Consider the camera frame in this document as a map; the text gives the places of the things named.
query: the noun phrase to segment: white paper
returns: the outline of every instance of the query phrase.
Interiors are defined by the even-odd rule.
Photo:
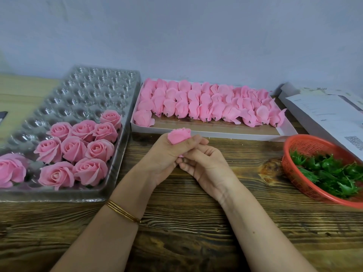
[[[294,95],[286,99],[363,160],[363,113],[338,95]]]

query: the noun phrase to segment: gold bangle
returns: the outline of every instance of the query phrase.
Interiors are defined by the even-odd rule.
[[[133,222],[136,222],[137,224],[141,223],[141,220],[139,220],[138,218],[135,218],[133,215],[130,215],[128,212],[123,210],[120,206],[118,206],[116,203],[114,203],[110,199],[106,202],[106,205],[108,207],[110,207],[112,210],[114,210],[116,213],[123,215],[124,217],[132,220]]]

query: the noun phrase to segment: orange plastic basket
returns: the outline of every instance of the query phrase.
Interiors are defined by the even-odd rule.
[[[348,200],[333,196],[324,190],[320,189],[310,180],[308,180],[293,163],[290,152],[297,150],[298,153],[307,156],[313,156],[317,153],[333,154],[335,158],[342,159],[343,164],[351,164],[354,161],[361,164],[350,152],[343,148],[334,145],[319,137],[311,136],[308,134],[297,134],[286,139],[284,144],[284,156],[282,158],[282,168],[290,181],[299,189],[302,193],[317,201],[323,201],[326,203],[337,203],[345,206],[363,209],[363,189],[359,194]]]

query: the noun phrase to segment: cardboard tray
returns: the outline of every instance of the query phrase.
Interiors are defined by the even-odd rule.
[[[137,133],[168,133],[173,129],[189,128],[192,130],[192,135],[200,134],[203,137],[218,137],[260,141],[279,141],[284,142],[288,136],[297,134],[292,124],[286,118],[284,123],[279,128],[270,125],[248,127],[245,124],[236,125],[234,123],[225,122],[223,120],[202,122],[201,120],[192,120],[188,116],[178,119],[175,116],[166,117],[162,115],[152,118],[155,119],[155,124],[151,127],[141,127],[135,124],[134,113],[140,102],[140,93],[138,95],[136,105],[134,107],[133,116],[131,118],[131,131]]]

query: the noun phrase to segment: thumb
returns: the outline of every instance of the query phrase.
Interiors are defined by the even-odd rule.
[[[198,149],[193,149],[184,153],[184,157],[199,163],[204,168],[208,168],[211,165],[211,157],[202,153]]]
[[[184,140],[183,142],[171,146],[171,154],[175,157],[178,157],[187,151],[194,149],[201,141],[202,137],[197,134],[187,140]]]

